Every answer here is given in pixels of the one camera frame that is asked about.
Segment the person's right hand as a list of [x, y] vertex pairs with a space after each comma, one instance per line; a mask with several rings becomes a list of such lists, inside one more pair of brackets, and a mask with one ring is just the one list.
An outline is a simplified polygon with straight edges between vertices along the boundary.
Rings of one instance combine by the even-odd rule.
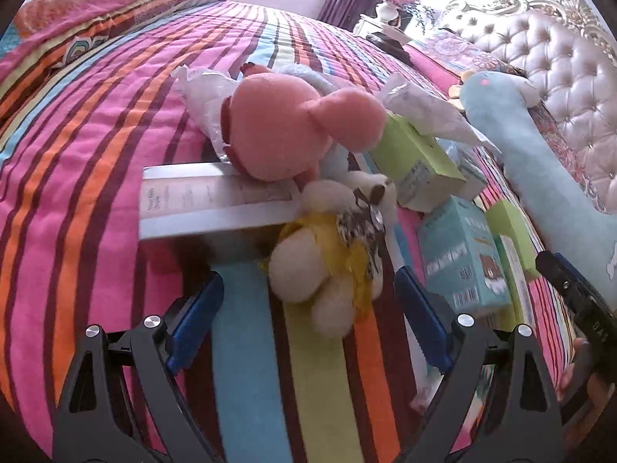
[[[576, 338], [573, 342], [575, 358], [573, 358], [573, 362], [568, 364], [564, 369], [556, 390], [557, 400], [559, 402], [563, 401], [567, 390], [570, 388], [574, 375], [574, 362], [576, 357], [580, 350], [585, 349], [587, 345], [588, 341], [586, 338]], [[568, 450], [572, 450], [576, 446], [579, 446], [580, 442], [586, 438], [590, 430], [596, 422], [598, 422], [600, 415], [604, 412], [615, 390], [615, 384], [608, 384], [597, 373], [589, 377], [587, 382], [588, 406], [575, 416], [575, 420], [570, 422], [568, 428], [564, 431], [565, 444]]]

